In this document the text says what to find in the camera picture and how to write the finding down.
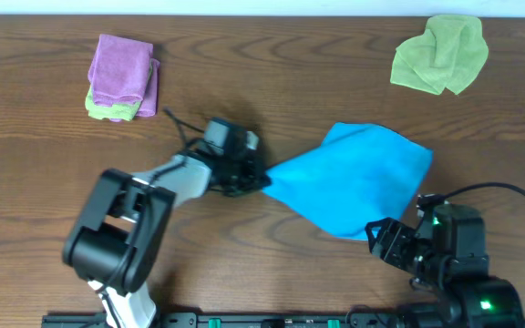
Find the blue microfiber cloth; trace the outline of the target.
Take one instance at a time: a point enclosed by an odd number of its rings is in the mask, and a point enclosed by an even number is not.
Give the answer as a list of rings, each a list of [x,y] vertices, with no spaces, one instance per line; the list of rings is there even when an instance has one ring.
[[[402,217],[432,161],[389,128],[336,123],[321,146],[269,169],[263,192],[334,237],[365,241],[367,223]]]

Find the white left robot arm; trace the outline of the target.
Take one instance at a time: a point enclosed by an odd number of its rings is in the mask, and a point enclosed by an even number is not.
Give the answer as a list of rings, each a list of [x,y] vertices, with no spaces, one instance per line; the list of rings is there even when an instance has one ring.
[[[62,250],[64,264],[87,282],[105,309],[89,327],[150,327],[157,316],[146,280],[170,215],[217,191],[240,197],[270,183],[258,149],[184,149],[143,172],[103,171]]]

